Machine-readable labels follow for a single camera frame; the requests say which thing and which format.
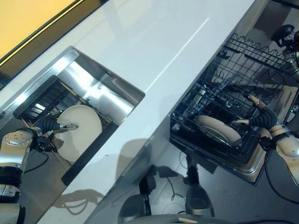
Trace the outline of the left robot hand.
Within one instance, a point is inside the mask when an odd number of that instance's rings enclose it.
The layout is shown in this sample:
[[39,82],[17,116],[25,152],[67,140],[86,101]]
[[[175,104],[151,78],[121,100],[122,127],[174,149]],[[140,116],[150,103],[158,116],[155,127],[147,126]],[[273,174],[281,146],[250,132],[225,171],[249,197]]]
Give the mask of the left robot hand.
[[57,119],[53,116],[45,116],[40,118],[35,125],[36,132],[39,136],[55,130],[72,131],[78,128],[76,124],[63,124],[58,123]]

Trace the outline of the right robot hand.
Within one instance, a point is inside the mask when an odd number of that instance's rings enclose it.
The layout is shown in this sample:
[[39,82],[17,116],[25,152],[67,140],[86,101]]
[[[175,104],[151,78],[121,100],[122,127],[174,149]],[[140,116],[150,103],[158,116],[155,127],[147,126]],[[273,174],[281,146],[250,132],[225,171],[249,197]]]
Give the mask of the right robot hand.
[[232,125],[254,126],[270,130],[277,124],[278,119],[276,114],[264,102],[256,98],[254,95],[248,93],[244,93],[243,96],[254,104],[254,106],[259,110],[259,114],[250,119],[234,120],[231,122]]

